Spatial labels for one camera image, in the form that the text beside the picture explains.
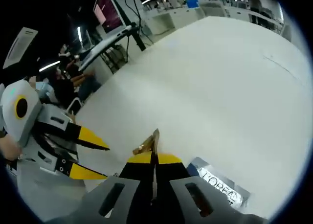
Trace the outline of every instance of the white desk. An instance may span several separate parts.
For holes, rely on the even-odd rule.
[[[208,17],[145,50],[91,97],[77,122],[112,150],[79,148],[79,158],[119,172],[159,128],[159,151],[185,165],[208,161],[253,193],[246,213],[268,218],[306,163],[311,99],[310,65],[294,45],[252,23]]]
[[[250,17],[249,15],[255,15],[259,18],[262,18],[264,20],[267,20],[273,24],[275,24],[276,26],[278,26],[280,29],[282,29],[283,24],[279,23],[276,20],[273,19],[269,19],[263,15],[261,15],[260,13],[248,10],[248,9],[242,9],[242,8],[238,8],[238,7],[233,7],[233,6],[225,6],[224,7],[225,10],[227,10],[229,12],[229,15],[231,18],[235,18],[235,19],[240,19],[246,22],[250,22]]]
[[[179,29],[204,18],[203,11],[198,8],[176,8],[163,12],[156,10],[146,12],[144,20],[152,34],[158,35],[170,29]]]

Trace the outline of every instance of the chair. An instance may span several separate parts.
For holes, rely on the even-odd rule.
[[[76,98],[73,99],[73,101],[71,102],[71,104],[69,105],[69,107],[66,109],[66,111],[65,111],[66,113],[72,114],[72,113],[69,112],[69,111],[71,110],[71,108],[73,107],[73,105],[74,105],[75,102],[78,102],[78,103],[79,103],[80,108],[83,106],[83,104],[82,104],[82,102],[80,101],[80,99],[79,99],[78,97],[76,97]]]

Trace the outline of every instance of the laboratory room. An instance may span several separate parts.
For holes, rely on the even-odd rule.
[[[22,11],[1,5],[1,218],[310,214],[312,25],[294,9],[301,0],[7,1]]]

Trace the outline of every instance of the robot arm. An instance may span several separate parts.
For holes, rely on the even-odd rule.
[[[152,148],[131,157],[119,177],[109,177],[85,194],[76,211],[48,223],[147,222],[264,224],[267,220],[233,209],[225,194],[204,179],[189,176],[179,158]]]
[[[27,81],[17,81],[5,89],[0,86],[0,110],[0,127],[5,128],[22,148],[23,158],[35,160],[41,168],[74,179],[106,178],[79,165],[66,153],[66,148],[60,153],[58,145],[48,139],[56,136],[98,150],[109,150],[108,145],[92,131],[71,123],[61,109],[41,104]]]

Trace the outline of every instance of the round black hole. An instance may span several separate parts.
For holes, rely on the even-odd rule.
[[[21,98],[16,105],[16,114],[19,118],[23,118],[27,112],[27,101]]]

